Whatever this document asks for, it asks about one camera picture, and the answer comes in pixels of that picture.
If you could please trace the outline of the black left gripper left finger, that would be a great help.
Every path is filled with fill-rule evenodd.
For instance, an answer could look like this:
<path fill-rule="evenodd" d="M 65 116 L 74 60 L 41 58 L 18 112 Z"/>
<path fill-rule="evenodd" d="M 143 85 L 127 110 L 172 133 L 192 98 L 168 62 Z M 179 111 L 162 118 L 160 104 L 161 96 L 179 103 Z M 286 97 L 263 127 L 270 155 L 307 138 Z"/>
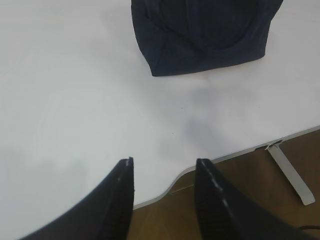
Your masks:
<path fill-rule="evenodd" d="M 26 240 L 125 240 L 134 206 L 134 159 L 121 159 L 84 199 Z"/>

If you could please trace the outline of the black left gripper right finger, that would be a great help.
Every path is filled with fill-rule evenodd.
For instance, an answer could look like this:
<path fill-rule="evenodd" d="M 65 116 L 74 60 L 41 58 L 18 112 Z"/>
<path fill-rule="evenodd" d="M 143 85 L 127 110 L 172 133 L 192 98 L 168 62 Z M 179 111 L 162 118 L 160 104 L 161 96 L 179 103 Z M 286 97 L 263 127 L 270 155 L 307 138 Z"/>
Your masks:
<path fill-rule="evenodd" d="M 306 230 L 295 228 L 240 192 L 206 158 L 196 161 L 194 204 L 204 240 L 312 240 Z"/>

